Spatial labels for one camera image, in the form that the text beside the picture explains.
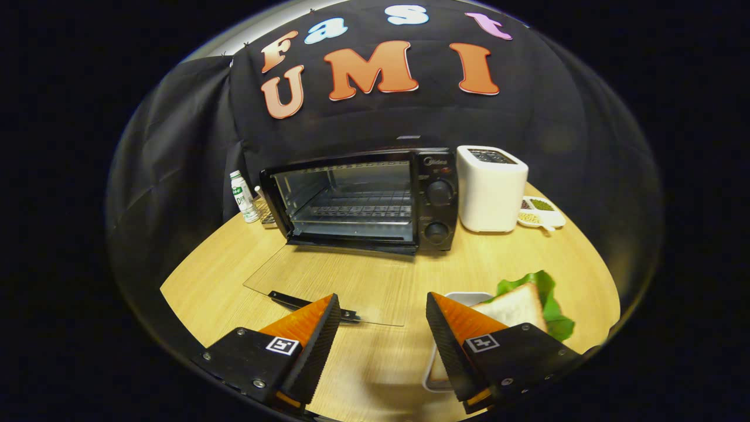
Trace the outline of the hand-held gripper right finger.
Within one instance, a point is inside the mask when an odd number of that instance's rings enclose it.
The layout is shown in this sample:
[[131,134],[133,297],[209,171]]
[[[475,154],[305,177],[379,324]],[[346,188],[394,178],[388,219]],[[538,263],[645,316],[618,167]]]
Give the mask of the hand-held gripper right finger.
[[581,366],[584,357],[533,324],[506,326],[429,292],[426,319],[466,413],[525,400]]

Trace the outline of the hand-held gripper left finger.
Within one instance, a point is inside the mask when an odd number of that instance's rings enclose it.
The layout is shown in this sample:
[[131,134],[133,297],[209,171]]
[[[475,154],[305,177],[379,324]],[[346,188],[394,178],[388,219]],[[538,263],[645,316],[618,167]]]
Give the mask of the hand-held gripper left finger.
[[302,411],[315,395],[341,320],[337,294],[261,329],[235,328],[196,355],[196,366],[271,408]]

